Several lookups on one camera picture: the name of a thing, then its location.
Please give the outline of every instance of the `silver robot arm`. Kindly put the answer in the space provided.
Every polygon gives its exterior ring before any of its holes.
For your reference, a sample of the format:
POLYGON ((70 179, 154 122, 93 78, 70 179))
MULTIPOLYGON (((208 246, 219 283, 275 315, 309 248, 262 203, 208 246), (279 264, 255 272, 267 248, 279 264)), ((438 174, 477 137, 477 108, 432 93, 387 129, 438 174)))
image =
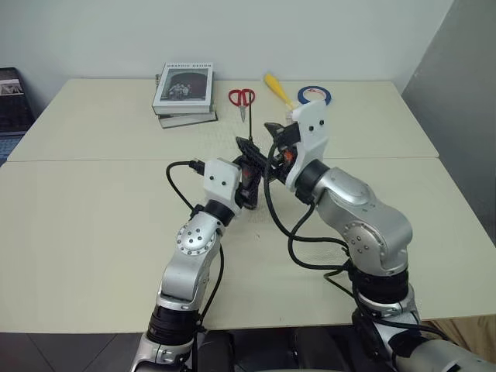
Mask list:
POLYGON ((293 111, 300 140, 285 184, 297 195, 311 195, 322 220, 348 244, 353 294, 360 310, 353 313, 353 324, 365 348, 399 371, 495 371, 495 365, 450 342, 425 339, 418 329, 388 325, 415 328, 420 323, 408 283, 412 227, 402 213, 378 200, 367 184, 322 163, 327 144, 325 109, 324 102, 311 102, 293 111))
POLYGON ((164 271, 132 372, 183 369, 201 325, 199 310, 210 264, 220 250, 220 239, 227 225, 240 213, 235 200, 240 175, 240 168, 225 160, 210 160, 205 164, 207 203, 179 229, 174 239, 174 255, 164 271))

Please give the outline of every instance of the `stack of books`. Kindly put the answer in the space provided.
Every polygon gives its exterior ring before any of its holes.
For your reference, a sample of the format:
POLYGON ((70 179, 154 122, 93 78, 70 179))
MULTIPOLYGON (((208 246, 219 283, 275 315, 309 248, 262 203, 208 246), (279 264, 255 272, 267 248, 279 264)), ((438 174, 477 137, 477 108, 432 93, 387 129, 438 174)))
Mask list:
POLYGON ((165 64, 153 99, 153 110, 162 128, 217 120, 212 80, 212 64, 165 64))

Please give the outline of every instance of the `robotic arm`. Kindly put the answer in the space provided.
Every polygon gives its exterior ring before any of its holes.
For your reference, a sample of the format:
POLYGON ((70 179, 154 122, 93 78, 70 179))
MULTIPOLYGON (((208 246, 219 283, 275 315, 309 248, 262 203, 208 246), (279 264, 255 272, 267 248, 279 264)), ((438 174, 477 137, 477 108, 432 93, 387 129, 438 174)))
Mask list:
POLYGON ((210 263, 240 207, 256 207, 262 173, 264 186, 277 179, 302 202, 315 203, 322 220, 346 241, 357 305, 352 320, 371 357, 408 372, 495 370, 452 343, 420 334, 425 327, 420 325, 408 283, 412 227, 398 210, 379 201, 367 184, 322 162, 327 144, 325 110, 324 102, 310 102, 292 112, 288 126, 267 123, 274 138, 268 159, 252 141, 238 137, 243 155, 236 165, 224 160, 205 165, 208 202, 177 235, 174 256, 164 272, 150 326, 131 371, 157 366, 184 369, 201 324, 198 311, 210 263), (274 157, 276 148, 279 154, 274 157))

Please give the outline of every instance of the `scissor blade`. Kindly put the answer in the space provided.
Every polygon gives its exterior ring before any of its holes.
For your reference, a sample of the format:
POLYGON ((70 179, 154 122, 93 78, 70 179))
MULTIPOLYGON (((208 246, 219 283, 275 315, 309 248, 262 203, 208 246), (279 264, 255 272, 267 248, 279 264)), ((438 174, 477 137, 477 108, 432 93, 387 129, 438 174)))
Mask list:
POLYGON ((241 112, 241 121, 245 122, 246 118, 246 106, 240 106, 239 111, 241 112))

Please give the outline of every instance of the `floor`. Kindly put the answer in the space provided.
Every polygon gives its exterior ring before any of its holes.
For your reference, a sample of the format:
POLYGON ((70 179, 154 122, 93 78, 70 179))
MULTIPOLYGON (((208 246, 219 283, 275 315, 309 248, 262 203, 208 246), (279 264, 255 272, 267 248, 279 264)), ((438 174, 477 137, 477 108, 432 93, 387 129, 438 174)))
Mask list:
MULTIPOLYGON (((357 371, 380 372, 364 358, 351 326, 326 327, 340 336, 351 335, 357 371)), ((232 331, 235 372, 296 368, 291 329, 232 331)), ((0 371, 122 372, 128 371, 141 334, 53 335, 0 333, 0 371)))

